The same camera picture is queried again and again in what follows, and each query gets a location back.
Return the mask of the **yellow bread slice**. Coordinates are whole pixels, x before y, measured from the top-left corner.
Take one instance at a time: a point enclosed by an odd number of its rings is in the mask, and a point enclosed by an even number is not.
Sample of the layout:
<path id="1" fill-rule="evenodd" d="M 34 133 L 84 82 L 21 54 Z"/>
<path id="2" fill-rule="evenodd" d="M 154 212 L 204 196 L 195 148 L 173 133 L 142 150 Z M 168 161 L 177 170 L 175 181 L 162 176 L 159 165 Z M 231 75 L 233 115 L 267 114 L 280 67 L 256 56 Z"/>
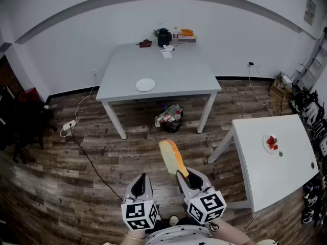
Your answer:
<path id="1" fill-rule="evenodd" d="M 162 140 L 159 142 L 159 148 L 170 174 L 175 175 L 177 171 L 180 171 L 184 177 L 189 176 L 189 172 L 183 163 L 182 156 L 174 141 L 170 139 Z"/>

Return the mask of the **pile of black equipment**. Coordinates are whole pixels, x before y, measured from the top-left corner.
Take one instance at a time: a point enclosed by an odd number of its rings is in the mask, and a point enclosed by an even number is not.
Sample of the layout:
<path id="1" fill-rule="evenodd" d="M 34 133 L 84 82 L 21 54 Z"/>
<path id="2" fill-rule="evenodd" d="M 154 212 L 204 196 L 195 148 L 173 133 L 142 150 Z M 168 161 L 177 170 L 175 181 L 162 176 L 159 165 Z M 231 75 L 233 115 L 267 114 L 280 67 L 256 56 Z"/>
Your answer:
<path id="1" fill-rule="evenodd" d="M 294 94 L 289 106 L 309 132 L 318 168 L 318 174 L 303 186 L 305 209 L 301 223 L 324 225 L 327 224 L 327 119 L 324 118 L 324 105 L 319 104 L 316 91 L 310 93 L 303 89 Z"/>

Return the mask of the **black thermos jug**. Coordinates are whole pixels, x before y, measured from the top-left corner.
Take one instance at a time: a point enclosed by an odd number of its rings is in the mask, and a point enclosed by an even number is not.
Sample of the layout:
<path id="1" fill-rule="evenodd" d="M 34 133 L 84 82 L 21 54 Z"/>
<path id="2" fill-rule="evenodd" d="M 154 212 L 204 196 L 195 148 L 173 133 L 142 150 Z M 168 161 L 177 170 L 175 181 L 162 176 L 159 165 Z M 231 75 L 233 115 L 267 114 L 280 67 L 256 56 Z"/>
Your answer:
<path id="1" fill-rule="evenodd" d="M 170 45 L 172 41 L 172 34 L 166 28 L 161 28 L 158 31 L 157 42 L 159 47 L 164 47 L 164 45 Z"/>

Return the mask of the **red box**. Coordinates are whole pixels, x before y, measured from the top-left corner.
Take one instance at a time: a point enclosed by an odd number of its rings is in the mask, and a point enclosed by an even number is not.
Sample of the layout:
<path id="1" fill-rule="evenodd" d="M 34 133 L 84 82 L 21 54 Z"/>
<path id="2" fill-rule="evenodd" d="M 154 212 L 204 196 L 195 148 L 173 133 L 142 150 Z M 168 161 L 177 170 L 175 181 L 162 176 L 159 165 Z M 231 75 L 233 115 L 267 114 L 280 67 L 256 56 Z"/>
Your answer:
<path id="1" fill-rule="evenodd" d="M 39 95 L 38 95 L 38 92 L 37 92 L 36 88 L 30 88 L 30 89 L 24 91 L 20 95 L 19 100 L 21 102 L 30 102 L 30 101 L 39 102 L 40 98 L 39 98 Z"/>

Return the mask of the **grey rectangular table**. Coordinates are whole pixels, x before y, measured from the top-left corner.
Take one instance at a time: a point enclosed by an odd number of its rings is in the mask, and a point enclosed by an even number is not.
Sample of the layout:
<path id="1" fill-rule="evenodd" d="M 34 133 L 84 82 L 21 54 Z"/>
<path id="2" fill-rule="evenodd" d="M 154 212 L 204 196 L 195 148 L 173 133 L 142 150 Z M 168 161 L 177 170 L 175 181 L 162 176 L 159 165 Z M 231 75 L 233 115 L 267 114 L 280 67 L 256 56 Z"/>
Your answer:
<path id="1" fill-rule="evenodd" d="M 197 133 L 202 133 L 215 97 L 221 87 L 195 44 L 182 44 L 165 59 L 157 46 L 140 48 L 135 44 L 115 47 L 96 99 L 106 110 L 111 122 L 125 140 L 127 135 L 112 108 L 112 103 L 169 96 L 207 94 Z M 149 78 L 154 89 L 140 92 L 137 81 Z"/>

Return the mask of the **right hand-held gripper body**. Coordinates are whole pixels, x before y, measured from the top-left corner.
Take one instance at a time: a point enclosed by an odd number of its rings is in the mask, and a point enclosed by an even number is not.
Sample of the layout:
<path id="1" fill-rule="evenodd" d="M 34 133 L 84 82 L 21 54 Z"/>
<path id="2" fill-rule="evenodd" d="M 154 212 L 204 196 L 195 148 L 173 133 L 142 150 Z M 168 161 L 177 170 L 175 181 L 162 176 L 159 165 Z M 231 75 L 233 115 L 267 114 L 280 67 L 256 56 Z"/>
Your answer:
<path id="1" fill-rule="evenodd" d="M 185 211 L 201 225 L 220 218 L 227 207 L 221 192 L 213 186 L 206 190 L 197 190 L 194 198 L 184 202 Z"/>

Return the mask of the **person's star print shirt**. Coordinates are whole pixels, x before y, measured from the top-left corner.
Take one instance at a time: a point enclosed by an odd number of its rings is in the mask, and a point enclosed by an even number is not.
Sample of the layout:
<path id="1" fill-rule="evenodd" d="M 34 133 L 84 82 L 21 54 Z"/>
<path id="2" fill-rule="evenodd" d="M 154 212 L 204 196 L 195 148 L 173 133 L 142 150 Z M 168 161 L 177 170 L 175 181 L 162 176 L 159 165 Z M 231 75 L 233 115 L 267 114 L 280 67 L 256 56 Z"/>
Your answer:
<path id="1" fill-rule="evenodd" d="M 145 245 L 234 245 L 215 239 L 207 227 L 195 225 L 173 226 L 150 234 Z M 277 241 L 266 239 L 255 245 L 280 245 Z"/>

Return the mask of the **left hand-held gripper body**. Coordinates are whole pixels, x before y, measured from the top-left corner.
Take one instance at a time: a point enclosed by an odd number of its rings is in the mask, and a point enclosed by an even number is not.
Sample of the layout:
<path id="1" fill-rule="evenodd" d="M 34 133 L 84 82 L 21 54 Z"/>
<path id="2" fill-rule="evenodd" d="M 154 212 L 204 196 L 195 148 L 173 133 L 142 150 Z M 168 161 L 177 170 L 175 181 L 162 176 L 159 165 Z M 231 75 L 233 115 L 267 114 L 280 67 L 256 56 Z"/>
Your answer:
<path id="1" fill-rule="evenodd" d="M 133 199 L 121 205 L 124 223 L 130 230 L 153 229 L 158 216 L 157 205 L 153 200 L 136 202 Z"/>

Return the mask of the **metal rack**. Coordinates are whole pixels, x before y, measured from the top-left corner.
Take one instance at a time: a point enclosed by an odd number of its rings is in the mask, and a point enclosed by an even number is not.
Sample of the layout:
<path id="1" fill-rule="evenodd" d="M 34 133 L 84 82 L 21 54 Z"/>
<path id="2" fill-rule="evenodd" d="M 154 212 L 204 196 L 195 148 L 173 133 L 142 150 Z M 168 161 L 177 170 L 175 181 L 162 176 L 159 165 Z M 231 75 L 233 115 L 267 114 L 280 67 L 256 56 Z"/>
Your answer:
<path id="1" fill-rule="evenodd" d="M 316 41 L 312 53 L 302 65 L 302 70 L 296 73 L 292 85 L 311 91 L 326 67 L 327 27 L 323 29 L 322 35 Z"/>

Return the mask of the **small white fruit plate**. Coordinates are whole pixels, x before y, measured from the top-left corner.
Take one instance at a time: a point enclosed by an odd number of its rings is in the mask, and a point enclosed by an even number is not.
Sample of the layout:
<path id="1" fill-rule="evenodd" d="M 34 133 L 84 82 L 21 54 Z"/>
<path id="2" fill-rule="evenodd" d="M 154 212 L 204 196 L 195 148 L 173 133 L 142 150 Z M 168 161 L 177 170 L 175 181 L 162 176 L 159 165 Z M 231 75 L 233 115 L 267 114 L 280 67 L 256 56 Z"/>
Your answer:
<path id="1" fill-rule="evenodd" d="M 264 148 L 266 149 L 267 152 L 269 152 L 269 153 L 271 153 L 271 154 L 275 154 L 275 153 L 278 152 L 278 149 L 277 149 L 277 150 L 271 149 L 271 148 L 269 147 L 269 145 L 267 144 L 267 140 L 269 139 L 270 136 L 276 137 L 276 136 L 273 135 L 273 134 L 265 134 L 265 135 L 263 136 L 263 146 L 264 146 Z"/>

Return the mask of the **white round plate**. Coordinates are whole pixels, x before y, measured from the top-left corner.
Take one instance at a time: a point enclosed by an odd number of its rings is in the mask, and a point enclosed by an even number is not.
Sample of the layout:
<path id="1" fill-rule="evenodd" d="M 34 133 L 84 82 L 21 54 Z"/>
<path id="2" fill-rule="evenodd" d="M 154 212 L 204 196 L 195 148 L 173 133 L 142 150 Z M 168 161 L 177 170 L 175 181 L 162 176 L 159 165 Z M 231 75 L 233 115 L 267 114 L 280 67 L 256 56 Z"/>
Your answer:
<path id="1" fill-rule="evenodd" d="M 148 92 L 154 89 L 156 83 L 153 79 L 144 78 L 137 81 L 135 87 L 140 92 Z"/>

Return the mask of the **white table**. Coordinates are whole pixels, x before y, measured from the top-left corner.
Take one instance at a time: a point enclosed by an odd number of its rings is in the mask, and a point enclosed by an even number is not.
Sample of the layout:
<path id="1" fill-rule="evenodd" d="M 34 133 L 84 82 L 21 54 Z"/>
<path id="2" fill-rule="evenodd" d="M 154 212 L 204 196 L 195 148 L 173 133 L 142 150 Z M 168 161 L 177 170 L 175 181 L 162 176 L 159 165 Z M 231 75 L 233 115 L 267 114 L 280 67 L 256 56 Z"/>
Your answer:
<path id="1" fill-rule="evenodd" d="M 271 154 L 263 146 L 263 136 L 277 138 L 278 152 Z M 214 163 L 236 144 L 246 200 L 227 203 L 228 209 L 260 211 L 287 197 L 318 174 L 317 161 L 298 115 L 234 119 L 232 126 L 207 162 Z"/>

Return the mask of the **black chair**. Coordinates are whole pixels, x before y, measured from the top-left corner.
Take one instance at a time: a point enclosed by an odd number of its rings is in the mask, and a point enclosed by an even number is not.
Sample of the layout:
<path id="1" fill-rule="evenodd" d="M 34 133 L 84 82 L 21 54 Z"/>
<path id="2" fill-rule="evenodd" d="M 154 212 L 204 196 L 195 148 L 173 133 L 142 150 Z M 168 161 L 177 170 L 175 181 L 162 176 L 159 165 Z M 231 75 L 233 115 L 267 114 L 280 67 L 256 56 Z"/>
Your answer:
<path id="1" fill-rule="evenodd" d="M 52 124 L 53 111 L 44 108 L 45 102 L 21 102 L 20 95 L 14 95 L 8 86 L 0 86 L 0 151 L 13 145 L 13 161 L 21 159 L 25 164 L 22 149 L 35 142 L 43 147 L 44 131 L 56 132 L 57 127 Z"/>

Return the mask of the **wall poster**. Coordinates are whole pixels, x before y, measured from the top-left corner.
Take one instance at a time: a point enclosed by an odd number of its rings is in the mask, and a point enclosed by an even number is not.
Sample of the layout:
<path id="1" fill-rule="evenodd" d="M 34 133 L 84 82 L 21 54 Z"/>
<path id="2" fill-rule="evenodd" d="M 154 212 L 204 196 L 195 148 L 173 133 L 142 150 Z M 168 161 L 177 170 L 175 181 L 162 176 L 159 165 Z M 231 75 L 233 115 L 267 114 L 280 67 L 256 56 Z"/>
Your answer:
<path id="1" fill-rule="evenodd" d="M 304 21 L 312 26 L 315 17 L 316 5 L 312 0 L 307 0 L 304 14 Z"/>

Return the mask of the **black trash bin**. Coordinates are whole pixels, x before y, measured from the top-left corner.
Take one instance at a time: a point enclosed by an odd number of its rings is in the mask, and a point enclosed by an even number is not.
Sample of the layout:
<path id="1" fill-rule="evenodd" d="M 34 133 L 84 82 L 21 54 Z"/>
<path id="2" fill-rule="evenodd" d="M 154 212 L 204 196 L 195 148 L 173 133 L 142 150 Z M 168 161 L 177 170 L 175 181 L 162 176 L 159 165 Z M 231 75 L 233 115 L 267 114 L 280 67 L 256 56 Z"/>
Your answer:
<path id="1" fill-rule="evenodd" d="M 163 127 L 168 133 L 175 133 L 179 130 L 181 120 L 183 117 L 183 110 L 178 104 L 170 105 L 164 111 L 155 117 L 155 126 L 157 128 Z"/>

